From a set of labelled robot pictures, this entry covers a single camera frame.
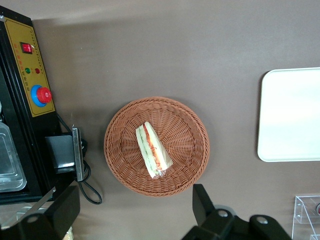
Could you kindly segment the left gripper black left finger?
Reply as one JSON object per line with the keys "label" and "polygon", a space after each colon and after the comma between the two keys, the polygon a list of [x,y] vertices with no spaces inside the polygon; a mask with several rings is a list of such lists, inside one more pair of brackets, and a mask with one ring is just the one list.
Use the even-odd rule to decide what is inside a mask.
{"label": "left gripper black left finger", "polygon": [[2,240],[62,240],[80,213],[76,186],[67,187],[45,212],[29,210],[0,231]]}

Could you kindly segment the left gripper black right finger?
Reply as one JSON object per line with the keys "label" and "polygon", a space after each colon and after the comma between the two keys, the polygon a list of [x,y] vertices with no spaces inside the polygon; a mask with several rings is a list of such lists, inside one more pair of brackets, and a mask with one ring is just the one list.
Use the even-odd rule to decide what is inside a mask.
{"label": "left gripper black right finger", "polygon": [[214,206],[202,184],[192,187],[192,210],[197,222],[184,240],[290,240],[279,222],[256,214],[245,221],[225,208]]}

